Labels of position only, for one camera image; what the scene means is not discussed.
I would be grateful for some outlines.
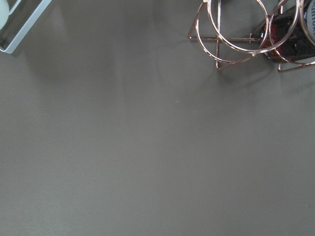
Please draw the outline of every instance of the dark glass bottle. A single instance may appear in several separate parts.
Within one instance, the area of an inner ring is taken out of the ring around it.
[[[271,35],[276,43],[282,39],[287,33],[289,27],[293,22],[295,14],[295,6],[274,17],[271,27]],[[315,37],[315,0],[306,0],[304,2],[304,19],[308,25],[309,33]],[[258,31],[258,35],[253,34],[254,37],[263,38],[265,34],[265,27]],[[263,47],[271,46],[269,38],[267,38]],[[300,23],[297,24],[292,35],[281,46],[277,47],[279,53],[291,60],[298,61],[302,59],[315,57],[315,46],[306,37]],[[284,63],[285,61],[279,57],[275,50],[266,52],[265,55],[274,62]]]

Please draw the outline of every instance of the gray surface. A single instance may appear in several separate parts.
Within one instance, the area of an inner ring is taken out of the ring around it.
[[[55,0],[0,54],[1,236],[315,235],[315,69],[214,71],[198,4]]]

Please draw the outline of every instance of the wine bottle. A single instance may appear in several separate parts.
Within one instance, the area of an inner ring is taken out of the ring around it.
[[[304,20],[308,27],[308,33],[315,41],[315,0],[306,0],[304,2]],[[288,29],[290,28],[295,15],[295,6],[285,11],[283,14],[279,14],[274,17],[271,26],[271,37],[274,43],[281,40]],[[264,38],[265,28],[263,26],[258,30],[258,34],[253,34],[254,37],[258,37],[260,42]],[[263,47],[267,48],[271,46],[269,37],[265,41]],[[292,35],[281,46],[277,47],[278,52],[290,61],[298,61],[302,59],[315,57],[315,46],[305,35],[301,24],[298,22]],[[275,50],[266,52],[267,58],[277,63],[284,63],[284,61]]]

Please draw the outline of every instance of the bottle label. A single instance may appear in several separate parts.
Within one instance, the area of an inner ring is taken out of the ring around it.
[[[310,36],[315,41],[315,0],[310,2],[306,12],[307,28]]]

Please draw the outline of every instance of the white handle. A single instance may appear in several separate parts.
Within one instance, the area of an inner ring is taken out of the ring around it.
[[[13,7],[10,9],[10,11],[9,11],[9,15],[11,15],[14,11],[15,11],[15,9],[17,8],[17,6],[20,4],[20,2],[21,2],[21,0],[17,0],[15,3],[14,3],[14,5],[13,5]]]

